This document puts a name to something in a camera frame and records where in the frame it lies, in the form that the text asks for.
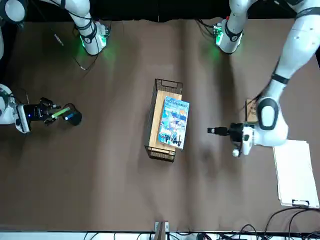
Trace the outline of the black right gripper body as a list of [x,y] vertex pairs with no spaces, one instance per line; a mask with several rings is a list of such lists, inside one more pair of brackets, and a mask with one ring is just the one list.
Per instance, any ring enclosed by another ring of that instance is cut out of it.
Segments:
[[43,115],[43,105],[38,104],[25,104],[23,110],[26,116],[27,123],[34,121],[42,121],[44,119]]

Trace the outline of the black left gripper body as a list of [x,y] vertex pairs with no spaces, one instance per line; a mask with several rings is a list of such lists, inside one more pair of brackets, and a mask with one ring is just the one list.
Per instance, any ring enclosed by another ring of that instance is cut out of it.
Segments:
[[243,123],[234,123],[232,122],[229,126],[229,136],[232,142],[241,143],[243,139]]

